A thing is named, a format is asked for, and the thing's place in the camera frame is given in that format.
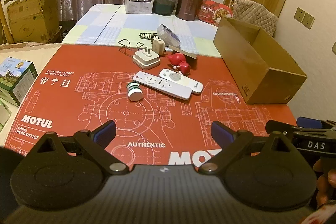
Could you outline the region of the person's right hand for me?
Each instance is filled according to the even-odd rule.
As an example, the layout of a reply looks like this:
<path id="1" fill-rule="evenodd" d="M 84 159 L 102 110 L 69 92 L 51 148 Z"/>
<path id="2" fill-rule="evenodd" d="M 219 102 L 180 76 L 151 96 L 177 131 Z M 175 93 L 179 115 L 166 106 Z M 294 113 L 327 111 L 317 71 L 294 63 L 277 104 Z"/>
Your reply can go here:
<path id="1" fill-rule="evenodd" d="M 317 206 L 330 201 L 335 190 L 335 159 L 320 158 L 313 166 L 314 171 L 322 173 L 317 180 Z"/>

